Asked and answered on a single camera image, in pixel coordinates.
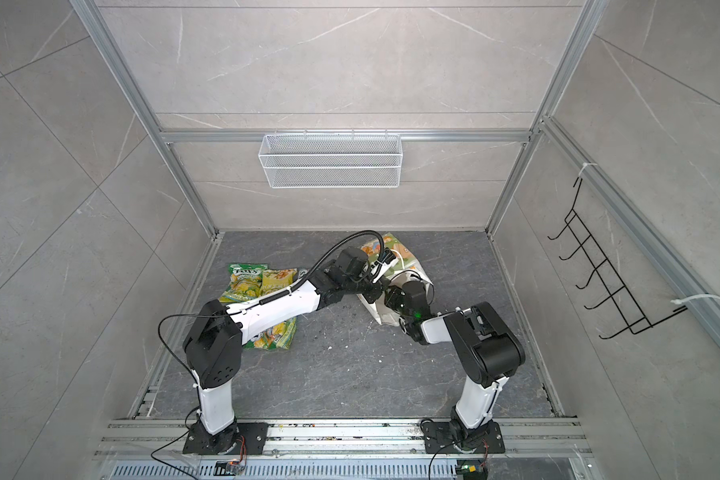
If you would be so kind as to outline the white floral paper bag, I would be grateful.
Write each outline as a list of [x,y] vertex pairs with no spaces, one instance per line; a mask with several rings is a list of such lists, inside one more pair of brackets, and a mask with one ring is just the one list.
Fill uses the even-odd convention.
[[[426,274],[420,261],[392,233],[385,233],[383,239],[385,248],[391,250],[395,256],[392,266],[385,271],[384,277],[390,281],[391,286],[398,287],[402,287],[407,281],[421,280],[425,284],[427,301],[431,304],[435,298],[434,284]],[[367,302],[362,294],[357,294],[357,298],[379,325],[399,325],[399,315],[384,305],[384,296],[379,297],[374,303]]]

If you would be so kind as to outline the yellow snack bag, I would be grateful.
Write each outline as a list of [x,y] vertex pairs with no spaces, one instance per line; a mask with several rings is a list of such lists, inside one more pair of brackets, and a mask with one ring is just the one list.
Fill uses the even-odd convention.
[[262,272],[260,293],[262,296],[265,296],[284,289],[293,284],[297,279],[297,269],[265,269]]

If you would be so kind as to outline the green Fox's candy bag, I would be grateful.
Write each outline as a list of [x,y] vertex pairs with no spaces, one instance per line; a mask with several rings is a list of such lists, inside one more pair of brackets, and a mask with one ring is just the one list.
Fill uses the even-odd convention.
[[261,263],[231,263],[228,266],[229,284],[218,300],[222,304],[242,303],[261,295],[263,272],[268,268]]
[[291,318],[258,334],[248,341],[244,349],[288,350],[291,347],[297,329],[297,319]]

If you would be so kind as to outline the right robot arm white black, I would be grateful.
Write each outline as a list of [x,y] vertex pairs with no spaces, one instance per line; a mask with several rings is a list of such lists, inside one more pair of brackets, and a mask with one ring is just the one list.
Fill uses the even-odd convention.
[[384,305],[401,329],[422,345],[450,343],[466,375],[450,419],[419,422],[428,453],[503,454],[506,451],[493,409],[526,354],[512,330],[487,302],[435,315],[428,288],[418,279],[390,286]]

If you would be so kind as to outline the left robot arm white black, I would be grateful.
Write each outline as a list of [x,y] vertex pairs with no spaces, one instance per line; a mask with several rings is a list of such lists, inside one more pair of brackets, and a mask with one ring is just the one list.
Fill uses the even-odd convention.
[[[259,451],[263,442],[243,433],[232,405],[232,379],[239,372],[244,345],[277,324],[359,294],[373,301],[387,288],[385,273],[398,261],[374,230],[355,232],[323,254],[294,283],[241,303],[206,303],[183,341],[184,356],[170,355],[190,374],[199,405],[197,420],[181,435],[183,454],[237,454]],[[252,446],[245,444],[250,439]]]

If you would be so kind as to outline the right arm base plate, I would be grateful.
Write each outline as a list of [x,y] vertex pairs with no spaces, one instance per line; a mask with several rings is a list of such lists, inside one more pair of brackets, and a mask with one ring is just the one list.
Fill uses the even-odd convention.
[[456,420],[435,422],[422,419],[419,428],[428,454],[504,454],[500,426],[493,420],[476,429],[465,429]]

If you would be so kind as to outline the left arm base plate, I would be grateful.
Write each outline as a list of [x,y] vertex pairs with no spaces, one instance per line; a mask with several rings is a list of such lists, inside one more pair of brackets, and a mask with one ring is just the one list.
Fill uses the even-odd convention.
[[221,432],[211,435],[201,421],[190,426],[183,454],[196,455],[261,455],[269,425],[263,422],[235,421]]

